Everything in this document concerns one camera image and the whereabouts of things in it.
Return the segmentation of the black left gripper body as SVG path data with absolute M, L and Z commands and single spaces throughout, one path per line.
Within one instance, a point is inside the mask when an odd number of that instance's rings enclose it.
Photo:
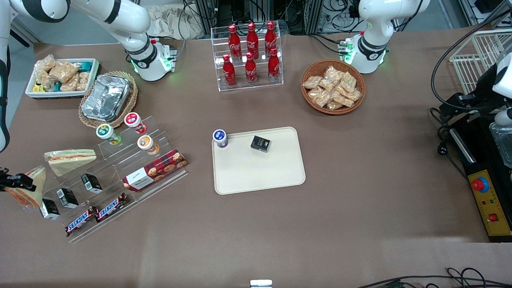
M 476 89 L 469 94 L 457 92 L 446 104 L 439 106 L 440 119 L 446 123 L 453 117 L 476 110 L 485 116 L 500 107 L 500 96 L 492 90 L 495 78 L 481 78 L 477 81 Z

